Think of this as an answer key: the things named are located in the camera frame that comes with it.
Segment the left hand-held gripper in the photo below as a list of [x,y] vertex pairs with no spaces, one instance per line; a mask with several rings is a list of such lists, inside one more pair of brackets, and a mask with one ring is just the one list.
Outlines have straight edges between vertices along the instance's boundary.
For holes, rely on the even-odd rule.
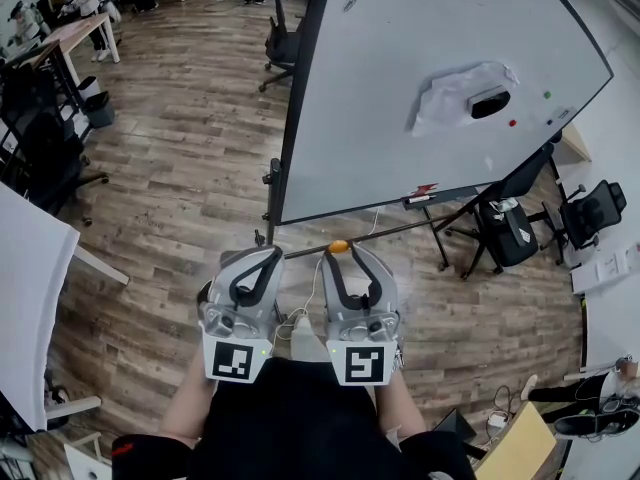
[[271,338],[281,321],[276,299],[283,270],[277,246],[223,254],[218,275],[197,295],[207,378],[256,380],[272,357]]

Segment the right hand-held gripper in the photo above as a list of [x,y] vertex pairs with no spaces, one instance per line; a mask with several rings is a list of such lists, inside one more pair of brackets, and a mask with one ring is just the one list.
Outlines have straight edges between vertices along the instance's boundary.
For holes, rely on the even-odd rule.
[[[399,349],[397,284],[388,265],[369,249],[352,242],[351,252],[369,280],[362,295],[347,291],[339,262],[330,248],[322,256],[323,290],[330,321],[326,347],[341,386],[384,386],[396,369]],[[362,312],[366,315],[352,318]]]

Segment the person's left forearm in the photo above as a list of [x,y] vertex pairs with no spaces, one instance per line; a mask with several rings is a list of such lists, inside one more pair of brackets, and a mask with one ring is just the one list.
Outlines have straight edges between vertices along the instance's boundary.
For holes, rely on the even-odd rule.
[[203,435],[217,386],[217,380],[206,376],[203,347],[199,345],[162,418],[158,434],[193,449]]

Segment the person's leg with white shoe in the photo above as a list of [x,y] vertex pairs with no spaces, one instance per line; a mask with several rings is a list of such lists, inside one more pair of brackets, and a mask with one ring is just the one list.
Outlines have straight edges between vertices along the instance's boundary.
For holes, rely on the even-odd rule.
[[293,361],[305,363],[330,363],[326,345],[314,333],[307,316],[299,315],[290,335],[290,356]]

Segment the black marker tray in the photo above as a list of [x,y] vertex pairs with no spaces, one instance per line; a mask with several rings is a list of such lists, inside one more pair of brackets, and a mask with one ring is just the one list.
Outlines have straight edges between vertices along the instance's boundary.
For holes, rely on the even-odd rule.
[[434,205],[434,204],[444,204],[444,203],[450,203],[452,201],[460,201],[468,198],[474,198],[478,195],[478,190],[475,187],[464,187],[464,188],[445,190],[445,191],[440,191],[435,193],[429,193],[429,195],[435,195],[435,198],[429,201],[417,203],[417,204],[403,203],[403,201],[406,199],[405,198],[402,200],[402,205],[404,209],[407,211],[414,210],[414,209],[420,210],[424,207]]

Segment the person's black shirt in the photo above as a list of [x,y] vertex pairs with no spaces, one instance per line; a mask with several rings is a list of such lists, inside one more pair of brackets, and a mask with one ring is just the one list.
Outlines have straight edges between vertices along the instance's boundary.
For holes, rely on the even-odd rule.
[[327,363],[274,358],[252,384],[222,382],[194,445],[174,432],[112,444],[112,480],[476,480],[461,440],[393,444],[363,387]]

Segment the black chair with white label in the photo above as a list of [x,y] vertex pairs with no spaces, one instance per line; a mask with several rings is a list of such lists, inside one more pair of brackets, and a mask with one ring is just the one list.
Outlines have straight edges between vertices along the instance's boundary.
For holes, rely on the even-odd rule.
[[[462,229],[451,226],[445,230],[447,236],[458,234],[478,243],[478,248],[468,269],[461,274],[466,280],[476,269],[484,252],[488,252],[495,263],[493,272],[501,274],[505,267],[519,265],[538,251],[538,241],[531,222],[518,198],[533,187],[539,173],[552,156],[554,145],[545,144],[529,160],[514,170],[502,181],[491,185],[479,202],[470,210],[477,227]],[[490,201],[516,198],[519,206],[507,214],[503,221],[492,218]]]

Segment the black stand base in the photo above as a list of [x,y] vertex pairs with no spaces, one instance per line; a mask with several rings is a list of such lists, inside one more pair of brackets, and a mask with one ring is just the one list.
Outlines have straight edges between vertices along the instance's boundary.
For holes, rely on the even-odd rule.
[[472,443],[477,433],[457,408],[452,409],[434,430],[456,435],[462,442],[465,453],[472,459],[482,460],[487,455],[486,450]]

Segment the crumpled white paper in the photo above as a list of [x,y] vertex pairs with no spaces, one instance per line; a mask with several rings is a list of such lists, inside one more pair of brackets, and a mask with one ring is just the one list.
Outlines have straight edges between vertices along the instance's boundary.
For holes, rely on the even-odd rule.
[[511,94],[517,92],[520,80],[507,65],[486,61],[455,72],[431,77],[421,89],[410,112],[408,130],[413,137],[462,128],[479,121],[467,110],[467,100],[496,86],[504,86]]

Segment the white wooden chair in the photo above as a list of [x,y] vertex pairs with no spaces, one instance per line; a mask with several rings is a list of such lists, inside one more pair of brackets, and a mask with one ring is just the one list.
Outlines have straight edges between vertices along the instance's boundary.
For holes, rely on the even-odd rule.
[[[63,400],[45,407],[47,426],[69,419],[71,416],[98,409],[102,401],[97,396],[77,400]],[[72,480],[113,480],[111,460],[102,454],[101,432],[90,432],[86,436],[63,445]]]

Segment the grey trash bin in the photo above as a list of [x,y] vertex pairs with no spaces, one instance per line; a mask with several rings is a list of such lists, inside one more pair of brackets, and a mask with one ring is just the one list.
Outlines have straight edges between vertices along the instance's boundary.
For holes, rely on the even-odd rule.
[[108,91],[87,98],[82,110],[93,128],[104,128],[115,122],[115,109]]

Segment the black whiteboard eraser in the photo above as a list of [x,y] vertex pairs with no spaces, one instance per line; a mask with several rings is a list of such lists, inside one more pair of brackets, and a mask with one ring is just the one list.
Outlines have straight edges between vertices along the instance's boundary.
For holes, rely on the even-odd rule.
[[472,119],[480,120],[500,112],[510,100],[510,92],[500,85],[471,96],[467,100],[467,110]]

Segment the white cardboard box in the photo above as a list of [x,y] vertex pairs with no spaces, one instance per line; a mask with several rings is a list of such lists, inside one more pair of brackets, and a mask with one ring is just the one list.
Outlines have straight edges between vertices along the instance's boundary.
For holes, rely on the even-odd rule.
[[596,255],[571,271],[572,291],[576,295],[604,289],[631,275],[640,274],[640,241]]

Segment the light wooden desk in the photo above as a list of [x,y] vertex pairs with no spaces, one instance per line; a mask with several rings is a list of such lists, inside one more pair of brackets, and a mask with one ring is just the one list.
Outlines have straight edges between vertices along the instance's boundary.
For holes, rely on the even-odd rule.
[[592,161],[586,144],[573,124],[568,124],[562,130],[562,138],[556,145],[554,159],[557,164],[563,166]]

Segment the wooden desk with white legs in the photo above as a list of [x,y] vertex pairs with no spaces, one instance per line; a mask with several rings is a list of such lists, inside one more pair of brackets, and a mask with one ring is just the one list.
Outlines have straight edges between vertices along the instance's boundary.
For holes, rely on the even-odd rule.
[[111,58],[114,63],[120,62],[120,56],[116,39],[111,25],[110,17],[107,13],[94,15],[86,19],[81,19],[70,24],[59,27],[54,30],[44,41],[45,44],[58,42],[65,61],[69,66],[73,66],[70,53],[91,32],[101,29],[106,36],[107,46],[111,52]]

